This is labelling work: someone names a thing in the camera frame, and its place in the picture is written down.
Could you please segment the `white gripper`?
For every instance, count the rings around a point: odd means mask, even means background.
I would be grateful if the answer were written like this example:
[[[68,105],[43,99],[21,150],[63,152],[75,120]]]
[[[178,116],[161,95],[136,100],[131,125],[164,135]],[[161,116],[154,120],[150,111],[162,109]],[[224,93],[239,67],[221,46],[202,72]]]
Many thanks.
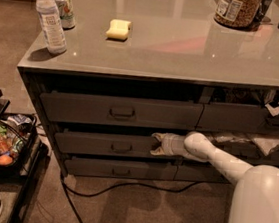
[[[162,144],[162,147],[152,149],[150,154],[154,157],[158,156],[187,156],[187,150],[184,146],[185,137],[182,135],[175,135],[174,133],[156,133],[152,134],[153,138],[158,143]]]

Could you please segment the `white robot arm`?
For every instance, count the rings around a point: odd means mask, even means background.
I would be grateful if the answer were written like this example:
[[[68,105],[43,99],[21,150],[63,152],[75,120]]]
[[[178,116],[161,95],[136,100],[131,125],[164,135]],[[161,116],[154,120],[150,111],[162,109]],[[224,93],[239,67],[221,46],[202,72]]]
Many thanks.
[[[279,223],[279,169],[275,166],[252,166],[217,148],[200,132],[185,136],[154,133],[160,146],[155,156],[181,155],[207,162],[234,186],[228,223]]]

